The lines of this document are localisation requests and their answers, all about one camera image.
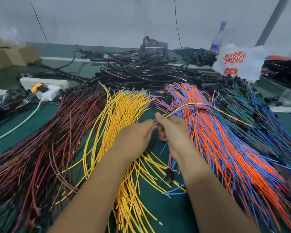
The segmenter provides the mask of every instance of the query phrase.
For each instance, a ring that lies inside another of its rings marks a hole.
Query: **cardboard box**
[[[0,42],[0,69],[15,66],[26,66],[28,63],[40,59],[38,51],[33,45],[26,45],[16,49],[12,44]]]

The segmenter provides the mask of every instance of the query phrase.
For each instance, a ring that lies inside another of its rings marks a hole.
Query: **white wall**
[[[0,0],[0,37],[46,43],[29,0]]]
[[[291,57],[291,0],[287,3],[265,46],[272,55]]]
[[[50,43],[139,47],[144,36],[178,48],[174,0],[31,0]],[[224,43],[254,46],[279,0],[176,0],[182,46],[210,48],[222,20]],[[45,42],[28,0],[0,0],[0,32]]]

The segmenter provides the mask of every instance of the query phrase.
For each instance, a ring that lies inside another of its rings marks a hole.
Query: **white plastic bag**
[[[221,75],[230,74],[253,83],[260,78],[261,68],[266,57],[264,46],[245,48],[228,44],[221,47],[212,69]]]

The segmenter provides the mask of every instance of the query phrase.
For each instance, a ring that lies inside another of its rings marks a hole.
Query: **extension cord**
[[[31,89],[37,83],[45,86],[61,86],[64,90],[69,87],[67,80],[47,79],[47,78],[21,78],[20,82],[25,90]]]

